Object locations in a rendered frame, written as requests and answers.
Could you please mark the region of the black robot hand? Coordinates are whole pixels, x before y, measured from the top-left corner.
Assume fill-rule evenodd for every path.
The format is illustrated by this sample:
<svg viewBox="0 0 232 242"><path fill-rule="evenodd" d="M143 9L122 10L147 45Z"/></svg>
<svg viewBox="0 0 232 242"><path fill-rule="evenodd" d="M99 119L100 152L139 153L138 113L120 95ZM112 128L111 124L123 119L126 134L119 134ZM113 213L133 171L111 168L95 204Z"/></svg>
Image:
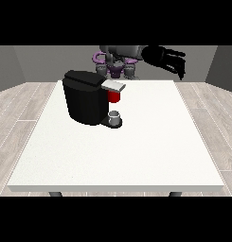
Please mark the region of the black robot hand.
<svg viewBox="0 0 232 242"><path fill-rule="evenodd" d="M186 73L186 61L184 52L167 49L163 46L146 46L141 53L144 62L149 65L162 68L173 74L177 74L179 79L183 79Z"/></svg>

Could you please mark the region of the pale grey machine lid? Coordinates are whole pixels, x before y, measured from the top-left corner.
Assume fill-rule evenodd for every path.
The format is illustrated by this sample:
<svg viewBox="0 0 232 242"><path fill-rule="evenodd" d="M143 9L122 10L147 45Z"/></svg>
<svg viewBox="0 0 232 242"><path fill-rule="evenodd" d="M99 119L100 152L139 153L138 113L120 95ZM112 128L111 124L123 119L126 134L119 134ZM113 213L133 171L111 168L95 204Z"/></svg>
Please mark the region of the pale grey machine lid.
<svg viewBox="0 0 232 242"><path fill-rule="evenodd" d="M102 84L101 88L110 92L120 93L126 85L114 80L106 79Z"/></svg>

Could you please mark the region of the red pod holder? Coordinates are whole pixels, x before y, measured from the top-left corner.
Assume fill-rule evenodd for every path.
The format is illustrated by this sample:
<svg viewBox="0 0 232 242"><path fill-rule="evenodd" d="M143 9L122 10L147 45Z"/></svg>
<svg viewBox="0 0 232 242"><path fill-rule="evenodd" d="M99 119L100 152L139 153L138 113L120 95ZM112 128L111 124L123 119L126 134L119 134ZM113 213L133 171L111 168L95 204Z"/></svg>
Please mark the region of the red pod holder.
<svg viewBox="0 0 232 242"><path fill-rule="evenodd" d="M120 93L108 92L108 101L111 103L117 103L120 100Z"/></svg>

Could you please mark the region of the black coffee machine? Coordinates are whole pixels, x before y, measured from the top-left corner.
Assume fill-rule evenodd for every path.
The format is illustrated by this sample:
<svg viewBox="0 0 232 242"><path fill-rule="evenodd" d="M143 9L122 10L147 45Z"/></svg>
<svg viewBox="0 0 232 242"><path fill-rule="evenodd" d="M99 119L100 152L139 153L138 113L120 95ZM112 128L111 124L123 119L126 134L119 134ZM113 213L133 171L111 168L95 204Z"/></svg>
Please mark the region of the black coffee machine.
<svg viewBox="0 0 232 242"><path fill-rule="evenodd" d="M122 126L109 124L108 92L101 84L108 78L93 72L70 70L64 75L62 86L69 115L83 125L103 125L111 129Z"/></svg>

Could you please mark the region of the grey purple robot trunk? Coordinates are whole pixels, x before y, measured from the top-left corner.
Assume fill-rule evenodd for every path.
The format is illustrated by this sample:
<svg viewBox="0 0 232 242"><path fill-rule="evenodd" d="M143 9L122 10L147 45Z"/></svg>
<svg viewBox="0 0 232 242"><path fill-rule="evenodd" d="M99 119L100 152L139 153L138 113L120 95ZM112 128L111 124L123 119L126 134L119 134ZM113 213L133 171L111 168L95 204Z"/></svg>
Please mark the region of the grey purple robot trunk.
<svg viewBox="0 0 232 242"><path fill-rule="evenodd" d="M123 76L126 79L137 79L135 76L135 65L138 63L138 60L112 56L110 58L111 62L108 62L106 59L99 59L98 56L101 55L106 56L104 52L98 51L92 57L98 74L105 77L111 76L111 78Z"/></svg>

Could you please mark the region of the small grey cup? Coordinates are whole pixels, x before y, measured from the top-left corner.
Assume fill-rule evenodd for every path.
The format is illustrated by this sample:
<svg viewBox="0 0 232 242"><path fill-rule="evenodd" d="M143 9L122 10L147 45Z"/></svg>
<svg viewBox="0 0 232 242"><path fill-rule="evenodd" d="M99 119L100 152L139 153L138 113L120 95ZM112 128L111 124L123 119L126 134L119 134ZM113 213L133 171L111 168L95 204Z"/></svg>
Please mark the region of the small grey cup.
<svg viewBox="0 0 232 242"><path fill-rule="evenodd" d="M120 114L118 111L110 111L108 113L109 124L112 126L116 126L120 122Z"/></svg>

